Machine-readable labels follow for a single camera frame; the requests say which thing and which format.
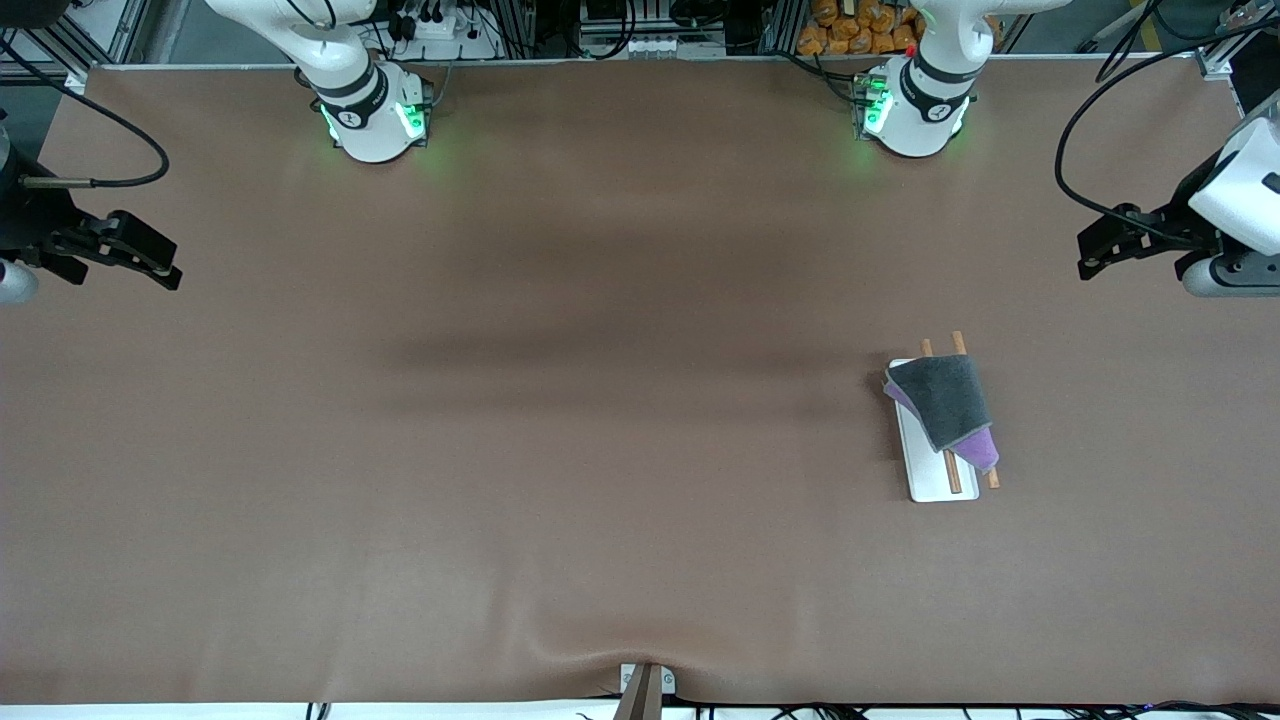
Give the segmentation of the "grey and purple towel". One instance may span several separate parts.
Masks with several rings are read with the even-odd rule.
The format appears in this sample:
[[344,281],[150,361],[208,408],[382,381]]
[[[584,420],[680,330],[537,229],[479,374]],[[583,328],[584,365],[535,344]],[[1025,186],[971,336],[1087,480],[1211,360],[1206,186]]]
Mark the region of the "grey and purple towel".
[[884,393],[905,407],[934,452],[951,452],[980,474],[1000,454],[978,365],[972,355],[915,357],[884,372]]

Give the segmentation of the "wooden rack rod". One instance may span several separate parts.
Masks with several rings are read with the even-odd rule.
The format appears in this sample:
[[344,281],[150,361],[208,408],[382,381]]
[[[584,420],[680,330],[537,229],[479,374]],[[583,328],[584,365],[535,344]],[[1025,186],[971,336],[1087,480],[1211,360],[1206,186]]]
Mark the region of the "wooden rack rod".
[[[928,338],[920,341],[920,351],[923,357],[932,357],[934,350],[932,342]],[[951,495],[960,495],[963,492],[963,482],[957,469],[957,461],[950,450],[943,450],[942,452],[945,469],[948,478],[948,488]]]
[[[968,355],[966,342],[964,340],[963,332],[954,331],[951,333],[951,337],[952,337],[955,351],[957,354],[960,354],[960,355]],[[987,484],[988,484],[988,487],[991,489],[998,489],[1001,487],[1001,482],[1000,482],[1000,478],[998,478],[998,470],[996,468],[991,468],[988,471],[986,471],[983,474],[983,477],[987,480]]]

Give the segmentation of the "white rack base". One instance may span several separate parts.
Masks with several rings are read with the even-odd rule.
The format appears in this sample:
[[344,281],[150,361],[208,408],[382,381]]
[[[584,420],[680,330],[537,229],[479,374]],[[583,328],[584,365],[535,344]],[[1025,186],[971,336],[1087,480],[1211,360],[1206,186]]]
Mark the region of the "white rack base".
[[900,402],[899,392],[887,389],[886,393],[893,400],[911,501],[916,503],[947,503],[978,500],[980,497],[979,471],[954,454],[963,482],[963,492],[951,495],[941,451],[934,451],[925,428],[914,411]]

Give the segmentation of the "orange packaged goods pile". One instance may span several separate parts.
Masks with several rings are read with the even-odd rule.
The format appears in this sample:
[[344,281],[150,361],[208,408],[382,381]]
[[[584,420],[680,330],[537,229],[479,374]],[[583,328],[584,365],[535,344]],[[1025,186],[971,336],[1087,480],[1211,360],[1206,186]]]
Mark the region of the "orange packaged goods pile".
[[794,53],[799,56],[890,55],[913,51],[927,20],[908,0],[806,0]]

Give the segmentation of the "white power strip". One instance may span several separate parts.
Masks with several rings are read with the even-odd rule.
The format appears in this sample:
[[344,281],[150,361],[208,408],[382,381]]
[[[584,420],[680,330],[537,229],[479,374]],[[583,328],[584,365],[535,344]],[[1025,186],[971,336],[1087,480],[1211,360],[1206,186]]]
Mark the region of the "white power strip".
[[508,56],[497,18],[472,0],[387,0],[381,32],[397,61],[494,60]]

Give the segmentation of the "brown table mat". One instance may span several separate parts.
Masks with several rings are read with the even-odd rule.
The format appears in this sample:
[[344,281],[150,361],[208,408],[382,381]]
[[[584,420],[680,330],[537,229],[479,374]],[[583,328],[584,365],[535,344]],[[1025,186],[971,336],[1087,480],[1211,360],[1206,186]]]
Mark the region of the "brown table mat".
[[[1082,59],[904,160],[785,61],[454,70],[430,143],[287,69],[99,70],[172,237],[0,307],[0,703],[1280,705],[1280,300],[1082,282]],[[975,359],[911,501],[884,372]]]

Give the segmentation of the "white socket box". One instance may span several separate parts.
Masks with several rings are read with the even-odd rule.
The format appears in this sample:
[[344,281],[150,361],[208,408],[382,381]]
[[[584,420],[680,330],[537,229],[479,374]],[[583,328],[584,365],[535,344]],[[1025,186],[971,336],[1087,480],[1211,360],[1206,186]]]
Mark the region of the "white socket box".
[[[593,56],[612,53],[626,33],[617,28],[604,28],[603,32],[580,29],[576,45]],[[724,37],[719,32],[705,33],[659,33],[637,31],[614,59],[705,59],[723,58],[730,54]]]

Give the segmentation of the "aluminium frame profile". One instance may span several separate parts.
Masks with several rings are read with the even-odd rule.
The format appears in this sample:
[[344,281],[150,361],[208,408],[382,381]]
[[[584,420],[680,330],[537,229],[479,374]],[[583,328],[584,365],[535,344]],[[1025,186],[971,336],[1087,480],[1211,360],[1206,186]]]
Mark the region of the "aluminium frame profile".
[[128,63],[165,0],[0,0],[0,41],[51,77]]
[[1231,60],[1260,33],[1280,29],[1277,0],[1231,0],[1219,15],[1213,42],[1196,50],[1201,76],[1207,81],[1226,79]]

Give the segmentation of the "metal table clamp bracket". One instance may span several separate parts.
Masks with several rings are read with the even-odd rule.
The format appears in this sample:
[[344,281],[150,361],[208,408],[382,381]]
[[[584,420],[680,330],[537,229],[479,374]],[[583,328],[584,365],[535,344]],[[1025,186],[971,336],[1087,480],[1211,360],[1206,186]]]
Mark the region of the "metal table clamp bracket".
[[620,702],[613,720],[662,720],[664,700],[675,696],[676,674],[659,664],[620,666]]

